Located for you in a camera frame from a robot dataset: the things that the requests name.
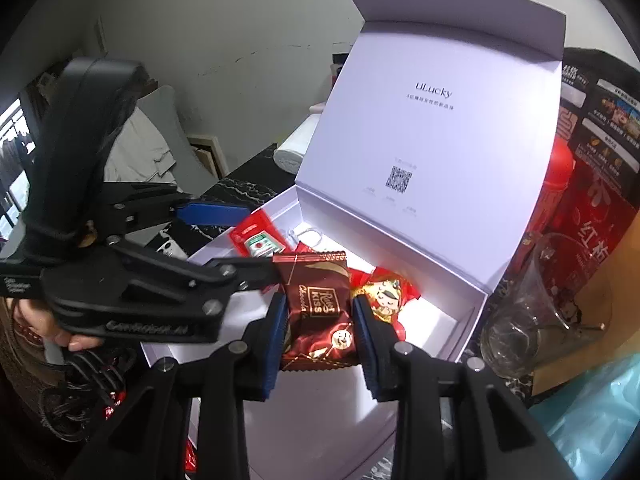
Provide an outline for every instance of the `human hand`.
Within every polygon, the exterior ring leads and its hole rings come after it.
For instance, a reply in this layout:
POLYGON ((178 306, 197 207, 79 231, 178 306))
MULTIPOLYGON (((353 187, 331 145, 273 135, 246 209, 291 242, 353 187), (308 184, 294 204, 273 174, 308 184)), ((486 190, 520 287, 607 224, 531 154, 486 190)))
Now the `human hand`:
POLYGON ((14 319, 23 326, 28 326, 44 339, 52 340, 59 346, 66 346, 71 352, 95 348, 102 344, 102 339, 87 335, 71 335, 56 323, 50 308, 39 300, 19 300, 14 308, 14 319))

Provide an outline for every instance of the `open gift box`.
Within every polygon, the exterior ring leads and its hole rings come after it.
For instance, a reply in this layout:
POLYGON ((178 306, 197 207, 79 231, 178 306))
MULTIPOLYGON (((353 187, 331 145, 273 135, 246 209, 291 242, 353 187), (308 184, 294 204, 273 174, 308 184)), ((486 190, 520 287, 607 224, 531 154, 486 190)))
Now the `open gift box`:
MULTIPOLYGON (((460 357, 536 203, 556 129, 564 15, 528 0, 353 0, 366 20, 296 179, 262 209, 408 278, 407 340, 460 357)), ((191 261, 234 254, 222 235, 191 261)), ((145 344, 150 362, 208 356, 264 315, 235 294, 215 345, 145 344)), ((392 445, 396 406, 360 366, 281 372, 244 404, 252 475, 357 479, 392 445)), ((190 437, 196 440, 198 401, 190 437)))

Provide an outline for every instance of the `transparent cup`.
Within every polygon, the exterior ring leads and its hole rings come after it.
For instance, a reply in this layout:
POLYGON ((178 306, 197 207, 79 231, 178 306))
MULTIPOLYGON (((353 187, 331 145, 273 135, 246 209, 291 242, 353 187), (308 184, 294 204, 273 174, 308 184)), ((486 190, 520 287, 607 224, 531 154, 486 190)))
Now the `transparent cup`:
POLYGON ((496 374, 521 377, 604 335, 611 290, 597 270, 597 259, 572 238, 551 233, 537 241, 482 328, 482 357, 496 374))

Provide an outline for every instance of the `blue plastic bag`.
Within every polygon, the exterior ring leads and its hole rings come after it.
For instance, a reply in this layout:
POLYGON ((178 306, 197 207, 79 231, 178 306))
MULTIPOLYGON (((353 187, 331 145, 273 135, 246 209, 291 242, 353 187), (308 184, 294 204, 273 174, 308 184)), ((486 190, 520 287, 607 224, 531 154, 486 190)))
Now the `blue plastic bag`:
POLYGON ((583 373, 529 411, 579 480, 600 480, 640 420, 640 354, 583 373))

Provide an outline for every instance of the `qr code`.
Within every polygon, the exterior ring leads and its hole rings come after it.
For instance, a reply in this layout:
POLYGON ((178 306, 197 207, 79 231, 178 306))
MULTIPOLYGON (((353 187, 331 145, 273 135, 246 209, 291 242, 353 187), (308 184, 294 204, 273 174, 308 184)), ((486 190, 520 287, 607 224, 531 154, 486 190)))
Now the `qr code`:
POLYGON ((394 166, 391 168, 391 174, 389 174, 389 178, 386 180, 385 185, 394 191, 404 193, 412 174, 413 173, 411 173, 411 171, 401 170, 397 166, 394 166))

